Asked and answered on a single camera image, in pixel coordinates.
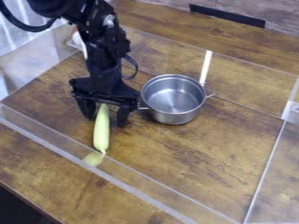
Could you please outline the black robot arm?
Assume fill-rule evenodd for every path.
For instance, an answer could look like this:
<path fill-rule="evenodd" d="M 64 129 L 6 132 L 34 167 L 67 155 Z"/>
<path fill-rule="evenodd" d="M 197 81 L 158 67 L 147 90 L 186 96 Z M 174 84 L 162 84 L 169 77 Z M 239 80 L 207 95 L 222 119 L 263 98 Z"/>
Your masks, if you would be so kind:
<path fill-rule="evenodd" d="M 82 114 L 92 119 L 99 102 L 119 106 L 118 125 L 127 124 L 130 113 L 138 109 L 139 92 L 127 84 L 134 74 L 122 72 L 122 61 L 136 61 L 130 57 L 131 41 L 119 25 L 114 7 L 104 0 L 27 0 L 32 11 L 48 18 L 48 22 L 32 26 L 22 22 L 0 0 L 0 13 L 6 19 L 27 32 L 42 32 L 55 21 L 66 19 L 75 25 L 86 46 L 86 65 L 90 76 L 70 80 L 72 97 Z"/>

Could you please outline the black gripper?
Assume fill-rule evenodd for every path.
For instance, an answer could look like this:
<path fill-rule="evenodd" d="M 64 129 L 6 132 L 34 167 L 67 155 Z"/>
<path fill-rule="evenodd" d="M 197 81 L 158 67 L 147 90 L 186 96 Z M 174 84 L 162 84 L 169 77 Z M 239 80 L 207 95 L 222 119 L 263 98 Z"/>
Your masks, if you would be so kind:
<path fill-rule="evenodd" d="M 124 83 L 120 69 L 94 71 L 90 77 L 71 79 L 70 85 L 84 117 L 94 119 L 96 102 L 115 104 L 118 126 L 124 127 L 130 113 L 136 110 L 139 93 Z"/>

